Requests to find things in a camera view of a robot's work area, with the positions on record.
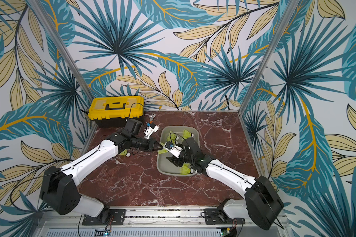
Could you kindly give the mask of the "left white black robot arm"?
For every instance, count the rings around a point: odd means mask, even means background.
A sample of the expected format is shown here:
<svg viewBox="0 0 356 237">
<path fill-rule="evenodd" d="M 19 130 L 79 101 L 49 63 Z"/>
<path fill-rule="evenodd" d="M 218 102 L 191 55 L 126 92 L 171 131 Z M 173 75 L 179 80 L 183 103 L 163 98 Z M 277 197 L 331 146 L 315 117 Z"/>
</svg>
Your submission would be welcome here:
<svg viewBox="0 0 356 237">
<path fill-rule="evenodd" d="M 81 182 L 99 166 L 127 149 L 145 152 L 160 150 L 161 145 L 151 135 L 159 127 L 153 123 L 146 127 L 144 137 L 139 137 L 142 122 L 128 119 L 126 125 L 107 136 L 98 146 L 80 158 L 60 168 L 52 166 L 45 170 L 40 199 L 59 215 L 70 212 L 98 218 L 104 222 L 109 215 L 109 207 L 98 199 L 82 195 L 78 191 Z"/>
</svg>

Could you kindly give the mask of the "yellow-green shuttlecock four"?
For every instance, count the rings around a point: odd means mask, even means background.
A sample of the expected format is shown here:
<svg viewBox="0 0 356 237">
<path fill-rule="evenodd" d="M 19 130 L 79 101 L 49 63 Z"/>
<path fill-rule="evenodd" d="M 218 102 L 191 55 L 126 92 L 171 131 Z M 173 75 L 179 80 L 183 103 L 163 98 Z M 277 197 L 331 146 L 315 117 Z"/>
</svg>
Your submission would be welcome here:
<svg viewBox="0 0 356 237">
<path fill-rule="evenodd" d="M 181 175 L 189 175 L 193 173 L 195 173 L 195 171 L 192 170 L 190 164 L 183 164 L 183 166 L 180 168 Z"/>
</svg>

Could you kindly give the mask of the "grey plastic storage tray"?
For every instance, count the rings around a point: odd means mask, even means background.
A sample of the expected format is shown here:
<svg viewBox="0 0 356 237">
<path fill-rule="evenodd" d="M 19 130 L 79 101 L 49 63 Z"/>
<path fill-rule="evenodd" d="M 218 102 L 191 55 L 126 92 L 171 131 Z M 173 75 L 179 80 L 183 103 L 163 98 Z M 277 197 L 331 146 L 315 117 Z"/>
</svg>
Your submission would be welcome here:
<svg viewBox="0 0 356 237">
<path fill-rule="evenodd" d="M 175 145 L 182 144 L 184 141 L 183 139 L 183 131 L 184 129 L 190 131 L 193 133 L 193 139 L 199 144 L 200 142 L 200 137 L 199 137 L 199 132 L 196 128 L 194 127 L 188 127 L 188 126 L 167 126 L 162 130 L 161 137 L 160 137 L 160 144 L 164 145 L 167 141 L 171 141 L 168 136 L 170 132 L 173 132 L 177 135 L 177 140 L 172 141 Z M 189 174 L 189 175 L 181 175 L 180 174 L 180 167 L 176 167 L 173 165 L 171 162 L 169 162 L 166 157 L 171 157 L 173 156 L 172 154 L 165 153 L 165 154 L 158 154 L 157 155 L 157 169 L 160 173 L 165 174 L 165 175 L 170 175 L 170 176 L 180 176 L 180 177 L 191 177 L 196 174 Z"/>
</svg>

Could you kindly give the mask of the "yellow-green shuttlecock two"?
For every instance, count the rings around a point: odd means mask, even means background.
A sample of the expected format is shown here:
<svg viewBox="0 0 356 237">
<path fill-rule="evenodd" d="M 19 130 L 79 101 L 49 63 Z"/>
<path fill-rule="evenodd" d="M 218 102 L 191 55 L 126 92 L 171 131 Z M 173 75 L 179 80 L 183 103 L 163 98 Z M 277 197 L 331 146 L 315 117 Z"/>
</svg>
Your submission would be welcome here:
<svg viewBox="0 0 356 237">
<path fill-rule="evenodd" d="M 191 133 L 190 131 L 184 129 L 183 131 L 183 139 L 188 139 L 188 138 L 191 138 L 193 137 L 193 133 Z"/>
</svg>

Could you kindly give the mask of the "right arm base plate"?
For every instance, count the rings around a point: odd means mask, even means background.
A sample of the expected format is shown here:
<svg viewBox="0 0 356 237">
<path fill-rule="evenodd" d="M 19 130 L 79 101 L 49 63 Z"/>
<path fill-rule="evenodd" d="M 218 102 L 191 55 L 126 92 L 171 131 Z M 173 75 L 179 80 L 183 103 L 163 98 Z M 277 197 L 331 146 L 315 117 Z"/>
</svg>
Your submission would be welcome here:
<svg viewBox="0 0 356 237">
<path fill-rule="evenodd" d="M 205 219 L 206 225 L 241 225 L 245 224 L 244 218 L 230 218 L 226 213 L 217 208 L 206 208 L 201 213 L 201 217 Z"/>
</svg>

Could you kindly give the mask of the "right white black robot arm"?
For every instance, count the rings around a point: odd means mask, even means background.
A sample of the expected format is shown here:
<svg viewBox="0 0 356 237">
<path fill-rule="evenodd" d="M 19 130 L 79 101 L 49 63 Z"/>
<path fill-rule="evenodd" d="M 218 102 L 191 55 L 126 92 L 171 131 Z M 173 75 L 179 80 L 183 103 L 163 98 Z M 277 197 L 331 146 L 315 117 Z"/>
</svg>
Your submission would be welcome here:
<svg viewBox="0 0 356 237">
<path fill-rule="evenodd" d="M 284 204 L 268 178 L 256 178 L 226 166 L 203 153 L 193 138 L 181 144 L 167 141 L 163 148 L 172 155 L 168 160 L 175 166 L 189 164 L 193 171 L 227 185 L 243 197 L 243 200 L 229 199 L 220 205 L 220 212 L 227 218 L 249 218 L 261 229 L 269 230 L 283 210 Z"/>
</svg>

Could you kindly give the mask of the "yellow-green shuttlecock eight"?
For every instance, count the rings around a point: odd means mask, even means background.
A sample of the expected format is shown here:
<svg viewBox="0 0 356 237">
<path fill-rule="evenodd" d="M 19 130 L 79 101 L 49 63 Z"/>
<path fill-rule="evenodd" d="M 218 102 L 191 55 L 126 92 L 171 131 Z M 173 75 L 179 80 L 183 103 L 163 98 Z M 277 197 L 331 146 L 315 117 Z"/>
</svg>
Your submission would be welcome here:
<svg viewBox="0 0 356 237">
<path fill-rule="evenodd" d="M 177 140 L 177 135 L 175 133 L 173 133 L 173 132 L 170 132 L 168 138 L 171 141 L 176 141 Z"/>
</svg>

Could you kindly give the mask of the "yellow-green shuttlecock nine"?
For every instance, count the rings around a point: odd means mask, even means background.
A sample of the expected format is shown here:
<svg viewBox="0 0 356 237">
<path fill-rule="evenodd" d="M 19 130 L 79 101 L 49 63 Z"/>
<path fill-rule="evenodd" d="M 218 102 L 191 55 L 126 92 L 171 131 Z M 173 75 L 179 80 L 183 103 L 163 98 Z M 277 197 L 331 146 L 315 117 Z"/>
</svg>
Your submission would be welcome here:
<svg viewBox="0 0 356 237">
<path fill-rule="evenodd" d="M 158 151 L 158 154 L 165 154 L 165 153 L 168 153 L 168 152 L 169 152 L 168 150 L 162 149 L 162 150 Z"/>
</svg>

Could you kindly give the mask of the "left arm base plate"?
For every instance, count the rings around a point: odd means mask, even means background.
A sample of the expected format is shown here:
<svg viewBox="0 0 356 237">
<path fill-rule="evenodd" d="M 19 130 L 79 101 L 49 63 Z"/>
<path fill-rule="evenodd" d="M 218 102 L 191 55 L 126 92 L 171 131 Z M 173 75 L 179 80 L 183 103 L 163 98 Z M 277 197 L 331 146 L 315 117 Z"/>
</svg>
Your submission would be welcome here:
<svg viewBox="0 0 356 237">
<path fill-rule="evenodd" d="M 83 226 L 114 225 L 121 226 L 126 216 L 125 209 L 105 209 L 98 217 L 84 215 Z"/>
</svg>

